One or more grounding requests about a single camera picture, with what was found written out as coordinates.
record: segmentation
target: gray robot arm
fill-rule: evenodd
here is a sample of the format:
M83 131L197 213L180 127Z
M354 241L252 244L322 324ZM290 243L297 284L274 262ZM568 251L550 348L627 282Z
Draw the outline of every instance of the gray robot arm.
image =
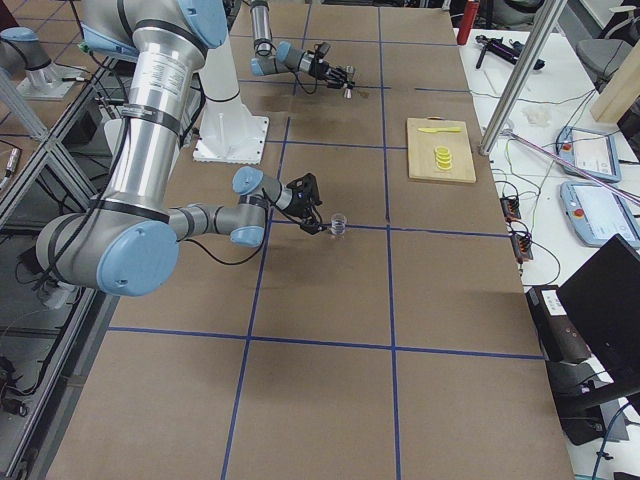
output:
M289 42L280 42L276 48L272 43L269 23L269 5L266 0L252 0L251 26L253 29L253 46L255 57L251 59L251 71L256 76L278 73L303 72L319 81L324 81L328 88L345 89L345 97L351 98L355 87L353 80L355 68L331 66L325 60L331 46L322 42L313 50L301 50Z
M94 50L137 58L137 66L110 181L87 213L59 217L40 233L42 278L139 296L169 278L178 240L219 233L259 246L271 206L302 219L310 233L323 229L315 215L317 187L308 188L315 181L284 186L250 167L234 178L236 207L164 208L192 75L208 49L226 41L227 26L218 0L158 0L149 10L142 0L85 0L85 40Z

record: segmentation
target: label sticker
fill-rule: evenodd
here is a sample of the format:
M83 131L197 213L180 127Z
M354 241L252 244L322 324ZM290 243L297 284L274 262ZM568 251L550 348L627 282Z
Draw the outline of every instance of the label sticker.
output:
M542 298L544 299L544 304L547 306L547 310L549 310L552 317L567 315L567 312L560 303L560 299L558 298L558 294L555 290L543 290Z
M150 88L159 92L167 92L179 100L186 77L187 68L170 56L162 53L142 52L138 58L138 68L131 89Z

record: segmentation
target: brown cardboard table surface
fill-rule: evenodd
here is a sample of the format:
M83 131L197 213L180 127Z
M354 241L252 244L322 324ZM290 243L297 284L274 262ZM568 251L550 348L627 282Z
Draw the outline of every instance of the brown cardboard table surface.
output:
M408 180L407 117L480 141L448 16L272 5L276 41L357 66L345 101L251 77L247 10L231 41L244 102L272 121L261 167L315 173L348 231L275 215L240 267L183 245L165 286L120 302L48 478L573 478L487 159L473 185ZM167 206L234 204L237 167L191 154Z

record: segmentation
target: red bottle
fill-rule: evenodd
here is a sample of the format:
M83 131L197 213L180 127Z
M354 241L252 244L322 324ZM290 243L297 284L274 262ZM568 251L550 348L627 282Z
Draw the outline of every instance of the red bottle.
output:
M458 29L458 45L466 45L469 40L469 33L473 28L473 24L476 21L476 15L478 14L478 8L480 2L478 0L469 0L464 7L464 14L462 15L462 21L460 22L460 28Z

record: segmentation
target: yellow knife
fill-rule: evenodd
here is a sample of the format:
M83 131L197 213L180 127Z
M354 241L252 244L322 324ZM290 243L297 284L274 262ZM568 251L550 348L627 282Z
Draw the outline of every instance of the yellow knife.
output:
M418 128L418 131L422 133L440 133L440 132L460 133L462 131L462 128L461 127L421 127L421 128Z

